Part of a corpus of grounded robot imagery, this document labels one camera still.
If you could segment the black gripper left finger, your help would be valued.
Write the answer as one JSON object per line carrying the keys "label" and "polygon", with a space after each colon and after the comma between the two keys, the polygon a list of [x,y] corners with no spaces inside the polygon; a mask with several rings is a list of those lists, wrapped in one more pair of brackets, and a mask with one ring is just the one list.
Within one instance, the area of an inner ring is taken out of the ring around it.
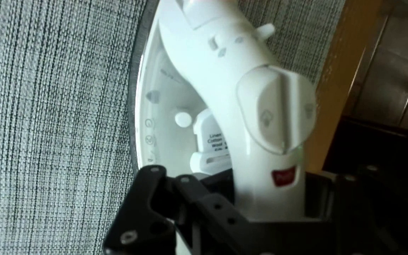
{"label": "black gripper left finger", "polygon": [[176,229],[153,208],[166,178],[163,165],[142,167],[102,243],[104,255],[176,255]]}

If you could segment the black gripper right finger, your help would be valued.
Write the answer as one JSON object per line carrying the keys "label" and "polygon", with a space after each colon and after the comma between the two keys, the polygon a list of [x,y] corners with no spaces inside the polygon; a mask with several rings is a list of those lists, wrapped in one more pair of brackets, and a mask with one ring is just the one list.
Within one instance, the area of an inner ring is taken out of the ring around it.
{"label": "black gripper right finger", "polygon": [[408,255],[408,201],[374,175],[336,178],[336,255]]}

